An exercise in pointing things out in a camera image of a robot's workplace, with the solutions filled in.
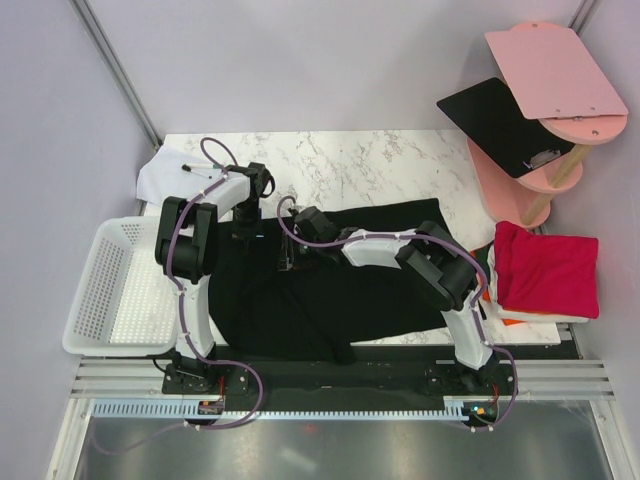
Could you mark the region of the black t-shirt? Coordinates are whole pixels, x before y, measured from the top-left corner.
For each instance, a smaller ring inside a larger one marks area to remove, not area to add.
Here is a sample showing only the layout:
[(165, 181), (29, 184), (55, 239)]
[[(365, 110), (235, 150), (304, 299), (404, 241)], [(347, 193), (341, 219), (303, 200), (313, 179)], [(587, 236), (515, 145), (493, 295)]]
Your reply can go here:
[[(341, 229), (396, 232), (433, 221), (450, 234), (436, 199), (325, 214)], [(345, 264), (279, 271), (283, 230), (277, 219), (264, 220), (261, 228), (248, 256), (231, 238), (230, 223), (219, 228), (209, 312), (231, 348), (285, 360), (350, 363), (356, 342), (447, 328), (440, 311), (399, 270)]]

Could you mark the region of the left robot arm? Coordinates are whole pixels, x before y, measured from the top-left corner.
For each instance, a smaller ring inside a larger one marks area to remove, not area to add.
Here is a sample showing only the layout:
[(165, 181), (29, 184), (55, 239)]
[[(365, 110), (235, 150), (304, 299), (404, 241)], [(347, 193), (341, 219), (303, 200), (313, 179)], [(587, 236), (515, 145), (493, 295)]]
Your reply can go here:
[(155, 260), (177, 294), (173, 364), (185, 372), (185, 382), (198, 393), (211, 392), (220, 378), (218, 367), (204, 360), (215, 347), (208, 286), (218, 259), (219, 220), (231, 213), (231, 238), (246, 247), (262, 236), (260, 201), (274, 190), (268, 168), (252, 162), (225, 168), (191, 200), (169, 196), (162, 203)]

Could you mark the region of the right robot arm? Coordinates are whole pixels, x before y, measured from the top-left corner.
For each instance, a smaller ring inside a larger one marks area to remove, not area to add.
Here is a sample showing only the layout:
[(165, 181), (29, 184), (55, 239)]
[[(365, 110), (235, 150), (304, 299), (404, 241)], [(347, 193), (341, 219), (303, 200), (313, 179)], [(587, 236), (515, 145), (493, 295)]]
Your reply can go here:
[(418, 293), (440, 311), (454, 341), (458, 381), (467, 392), (483, 392), (494, 381), (499, 359), (488, 339), (480, 298), (487, 274), (475, 258), (433, 221), (396, 232), (343, 228), (316, 207), (291, 211), (293, 225), (281, 214), (283, 233), (298, 245), (351, 267), (399, 270)]

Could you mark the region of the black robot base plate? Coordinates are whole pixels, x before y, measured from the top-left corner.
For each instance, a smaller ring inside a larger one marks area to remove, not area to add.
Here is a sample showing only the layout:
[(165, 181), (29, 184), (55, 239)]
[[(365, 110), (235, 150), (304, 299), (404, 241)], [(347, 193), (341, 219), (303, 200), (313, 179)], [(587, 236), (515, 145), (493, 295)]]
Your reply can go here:
[(444, 346), (364, 346), (348, 365), (325, 361), (284, 361), (240, 355), (228, 347), (224, 365), (206, 365), (202, 375), (165, 367), (162, 392), (187, 398), (219, 395), (243, 410), (263, 406), (422, 407), (447, 397), (507, 399), (515, 375), (499, 359), (493, 381), (469, 388), (461, 381), (454, 350)]

